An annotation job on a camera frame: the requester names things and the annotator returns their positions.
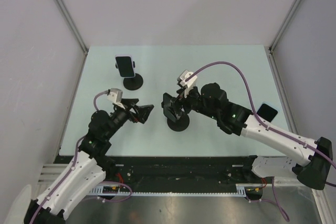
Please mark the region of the phone with black case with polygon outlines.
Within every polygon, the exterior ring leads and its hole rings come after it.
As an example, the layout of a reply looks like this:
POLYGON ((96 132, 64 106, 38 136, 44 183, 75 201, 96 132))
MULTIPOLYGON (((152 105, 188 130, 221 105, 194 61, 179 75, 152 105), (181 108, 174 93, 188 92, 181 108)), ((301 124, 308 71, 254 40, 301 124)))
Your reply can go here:
POLYGON ((161 107, 163 109, 164 116, 172 122, 176 122, 176 116, 174 111, 174 99, 175 97, 171 96, 168 93, 163 94, 163 101, 161 107))

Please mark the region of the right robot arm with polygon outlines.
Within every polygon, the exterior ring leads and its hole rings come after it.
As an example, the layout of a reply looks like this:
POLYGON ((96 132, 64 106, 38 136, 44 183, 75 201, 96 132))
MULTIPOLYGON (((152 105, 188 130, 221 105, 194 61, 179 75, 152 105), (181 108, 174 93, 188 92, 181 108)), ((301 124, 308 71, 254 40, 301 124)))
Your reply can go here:
POLYGON ((303 137, 272 125, 257 113, 228 100, 227 94, 217 83, 193 87, 189 92, 179 89, 173 97, 163 94, 161 103, 169 128, 183 131, 188 128, 191 111, 216 121, 226 134, 243 136, 283 153, 286 158, 256 157, 252 164, 242 169, 243 179, 254 183, 260 177, 296 176, 307 187, 323 190, 331 167, 331 141, 303 137))

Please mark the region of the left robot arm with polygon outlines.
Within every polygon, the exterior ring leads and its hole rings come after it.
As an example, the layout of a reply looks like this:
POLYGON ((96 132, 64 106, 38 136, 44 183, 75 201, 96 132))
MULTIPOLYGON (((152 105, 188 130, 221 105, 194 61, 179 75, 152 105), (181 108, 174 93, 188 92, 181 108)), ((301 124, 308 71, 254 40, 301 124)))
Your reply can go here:
POLYGON ((24 223, 65 223, 75 207, 101 182, 115 178, 114 161, 106 153, 110 139, 127 121, 144 124, 154 105, 138 106, 138 99, 121 99, 114 111, 97 110, 91 116, 88 132, 75 147, 75 154, 56 180, 32 200, 24 223))

